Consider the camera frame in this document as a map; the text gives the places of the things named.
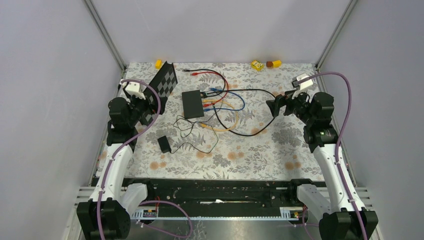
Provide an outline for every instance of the white partition panel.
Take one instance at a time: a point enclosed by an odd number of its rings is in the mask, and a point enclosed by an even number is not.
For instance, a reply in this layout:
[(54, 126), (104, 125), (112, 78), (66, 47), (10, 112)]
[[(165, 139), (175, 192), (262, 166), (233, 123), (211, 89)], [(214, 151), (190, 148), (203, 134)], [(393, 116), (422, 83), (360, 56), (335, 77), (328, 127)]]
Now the white partition panel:
[(0, 239), (59, 240), (120, 69), (82, 0), (0, 9)]
[[(384, 239), (423, 239), (424, 1), (359, 1), (322, 71), (344, 73), (344, 142)], [(346, 85), (324, 77), (341, 125)]]
[(315, 63), (349, 0), (94, 0), (124, 61)]

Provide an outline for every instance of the metal corner post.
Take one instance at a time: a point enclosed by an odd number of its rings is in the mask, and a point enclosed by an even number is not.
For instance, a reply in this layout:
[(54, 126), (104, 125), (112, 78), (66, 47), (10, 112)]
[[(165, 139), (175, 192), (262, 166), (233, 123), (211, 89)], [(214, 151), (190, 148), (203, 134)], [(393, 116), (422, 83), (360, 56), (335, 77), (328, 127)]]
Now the metal corner post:
[(351, 16), (352, 11), (354, 10), (356, 4), (359, 0), (350, 0), (349, 4), (346, 7), (346, 10), (344, 10), (343, 15), (340, 18), (340, 21), (338, 22), (337, 26), (335, 27), (334, 32), (332, 33), (330, 39), (328, 40), (327, 45), (324, 48), (324, 51), (322, 52), (321, 56), (319, 57), (318, 61), (316, 62), (315, 67), (320, 70), (323, 66), (324, 62), (326, 61), (331, 49), (333, 48), (337, 38), (339, 37), (340, 32), (342, 31), (343, 27), (345, 26), (346, 21)]
[(96, 10), (96, 7), (93, 4), (92, 0), (82, 0), (87, 7), (88, 12), (90, 13), (91, 17), (93, 18), (98, 30), (100, 31), (101, 36), (103, 37), (107, 47), (109, 48), (110, 52), (113, 55), (113, 58), (115, 59), (116, 63), (120, 67), (122, 71), (125, 71), (125, 62), (122, 59), (117, 47), (115, 46), (114, 42), (112, 41), (111, 36), (109, 35), (108, 31), (106, 30), (105, 25), (103, 24), (102, 19), (99, 16), (99, 13)]

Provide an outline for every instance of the floral pattern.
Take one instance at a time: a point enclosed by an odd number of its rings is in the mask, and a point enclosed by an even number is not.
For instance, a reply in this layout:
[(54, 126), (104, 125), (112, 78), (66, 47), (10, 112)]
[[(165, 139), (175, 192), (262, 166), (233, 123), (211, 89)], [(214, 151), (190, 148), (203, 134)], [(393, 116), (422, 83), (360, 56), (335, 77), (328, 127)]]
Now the floral pattern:
[[(180, 132), (173, 127), (177, 115), (184, 115), (181, 92), (191, 90), (207, 91), (209, 88), (221, 89), (223, 80), (215, 74), (199, 74), (191, 76), (183, 69), (213, 69), (222, 73), (228, 80), (230, 89), (264, 89), (274, 96), (292, 90), (293, 77), (307, 73), (314, 73), (311, 64), (282, 64), (279, 68), (264, 68), (256, 71), (249, 63), (175, 63), (178, 84), (169, 97), (165, 112), (158, 117), (155, 125), (146, 134), (140, 136), (137, 145), (127, 166), (127, 178), (178, 178), (178, 179), (230, 179), (230, 180), (283, 180), (294, 178), (309, 178), (313, 181), (322, 181), (321, 169), (310, 153), (303, 140), (304, 124), (295, 116), (283, 116), (281, 110), (271, 125), (260, 134), (252, 137), (238, 136), (228, 131), (216, 132), (217, 138), (210, 129), (196, 124), (192, 133), (187, 137), (189, 130)], [(126, 72), (126, 78), (140, 79), (149, 83), (157, 73), (153, 63), (131, 63)], [(318, 91), (315, 84), (308, 93), (312, 96)], [(262, 129), (272, 119), (266, 100), (273, 96), (262, 91), (237, 92), (245, 100), (245, 108), (239, 111), (239, 122), (234, 129), (242, 134), (254, 134)], [(228, 94), (225, 101), (235, 108), (242, 107), (239, 98)], [(235, 114), (221, 110), (220, 119), (232, 126)], [(205, 112), (202, 121), (209, 119), (213, 111)], [(222, 129), (216, 117), (212, 117), (207, 124)], [(140, 131), (145, 126), (137, 125)], [(190, 125), (180, 122), (180, 128), (186, 129)], [(167, 136), (172, 151), (183, 143), (191, 143), (200, 152), (189, 144), (183, 144), (174, 154), (163, 154), (159, 148), (158, 138)], [(106, 160), (106, 147), (99, 156), (96, 176), (99, 177)]]

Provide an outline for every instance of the table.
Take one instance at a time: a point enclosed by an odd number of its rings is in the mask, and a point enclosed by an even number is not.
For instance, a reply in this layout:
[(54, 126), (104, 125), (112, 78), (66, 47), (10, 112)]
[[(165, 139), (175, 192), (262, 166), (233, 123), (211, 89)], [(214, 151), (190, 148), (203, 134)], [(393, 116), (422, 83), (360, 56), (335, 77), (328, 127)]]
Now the table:
[[(157, 73), (154, 63), (131, 63), (126, 78), (135, 78), (149, 83)], [(163, 154), (157, 139), (166, 135), (172, 151), (184, 142), (190, 142), (204, 152), (214, 146), (217, 140), (212, 130), (198, 124), (186, 138), (180, 137), (180, 130), (173, 127), (177, 115), (182, 115), (181, 93), (191, 90), (207, 91), (214, 87), (221, 89), (223, 80), (214, 74), (191, 76), (183, 69), (213, 69), (222, 73), (230, 89), (264, 89), (273, 95), (292, 90), (293, 77), (307, 73), (312, 75), (312, 64), (282, 64), (279, 68), (254, 70), (250, 63), (175, 63), (178, 84), (166, 103), (165, 112), (156, 124), (140, 136), (132, 159), (129, 161), (127, 178), (174, 178), (174, 179), (230, 179), (230, 180), (281, 180), (309, 178), (323, 181), (321, 169), (303, 140), (304, 124), (295, 116), (283, 116), (280, 111), (274, 122), (260, 134), (253, 137), (238, 136), (230, 132), (217, 132), (219, 141), (210, 153), (202, 153), (185, 144), (175, 154)], [(318, 91), (315, 84), (308, 93)], [(273, 97), (261, 91), (239, 91), (245, 102), (245, 109), (239, 112), (240, 121), (234, 131), (252, 134), (263, 128), (271, 119), (266, 100)], [(239, 98), (228, 94), (225, 100), (240, 108)], [(202, 120), (212, 116), (214, 111), (205, 113)], [(234, 113), (222, 110), (220, 119), (229, 127), (235, 120)], [(222, 129), (216, 117), (208, 122), (214, 128)], [(140, 131), (145, 126), (138, 125)], [(95, 172), (99, 177), (106, 160), (106, 148), (98, 156)]]

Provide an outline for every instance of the blue cable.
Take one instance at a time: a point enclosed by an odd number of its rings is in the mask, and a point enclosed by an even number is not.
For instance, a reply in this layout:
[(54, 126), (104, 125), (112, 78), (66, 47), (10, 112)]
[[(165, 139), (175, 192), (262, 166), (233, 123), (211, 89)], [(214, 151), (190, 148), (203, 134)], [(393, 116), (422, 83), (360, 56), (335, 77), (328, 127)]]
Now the blue cable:
[[(211, 91), (214, 91), (214, 92), (222, 91), (221, 89), (216, 89), (216, 88), (213, 88), (213, 87), (211, 87), (210, 90)], [(241, 110), (245, 109), (246, 103), (245, 103), (245, 100), (242, 98), (242, 96), (240, 96), (240, 95), (238, 95), (238, 94), (236, 94), (236, 93), (234, 93), (232, 91), (229, 91), (228, 93), (230, 93), (232, 95), (236, 95), (237, 97), (239, 97), (241, 99), (241, 101), (243, 102), (243, 107), (240, 108), (240, 109), (231, 109), (231, 108), (222, 108), (222, 107), (219, 107), (219, 108), (215, 108), (216, 110), (221, 109), (221, 110), (228, 110), (228, 111), (241, 111)], [(204, 112), (208, 112), (208, 111), (211, 111), (211, 110), (214, 110), (214, 109), (213, 108), (206, 108), (203, 111)]]

